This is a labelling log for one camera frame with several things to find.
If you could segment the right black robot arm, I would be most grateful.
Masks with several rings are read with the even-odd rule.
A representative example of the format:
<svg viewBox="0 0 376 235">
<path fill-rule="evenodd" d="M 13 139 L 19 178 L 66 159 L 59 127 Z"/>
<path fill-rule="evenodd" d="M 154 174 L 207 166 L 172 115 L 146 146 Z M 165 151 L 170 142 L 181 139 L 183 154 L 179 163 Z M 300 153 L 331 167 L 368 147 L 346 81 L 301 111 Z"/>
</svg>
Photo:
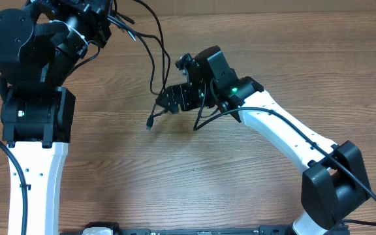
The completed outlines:
<svg viewBox="0 0 376 235">
<path fill-rule="evenodd" d="M 336 144 L 290 115 L 249 76 L 238 78 L 220 47 L 176 61 L 184 84 L 165 88 L 156 104 L 177 114 L 218 107 L 220 114 L 254 129 L 269 140 L 302 176 L 303 214 L 291 225 L 261 226 L 259 234 L 348 234 L 346 216 L 370 198 L 360 149 Z"/>
</svg>

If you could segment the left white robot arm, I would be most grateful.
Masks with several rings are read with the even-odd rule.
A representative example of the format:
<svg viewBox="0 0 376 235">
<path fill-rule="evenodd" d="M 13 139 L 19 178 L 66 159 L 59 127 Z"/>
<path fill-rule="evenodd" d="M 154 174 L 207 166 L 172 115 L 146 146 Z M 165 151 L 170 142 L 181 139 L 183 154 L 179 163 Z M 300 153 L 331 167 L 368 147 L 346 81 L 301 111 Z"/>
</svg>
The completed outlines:
<svg viewBox="0 0 376 235">
<path fill-rule="evenodd" d="M 109 39 L 112 2 L 28 1 L 0 11 L 0 148 L 10 170 L 9 234 L 58 234 L 75 96 L 63 85 Z"/>
</svg>

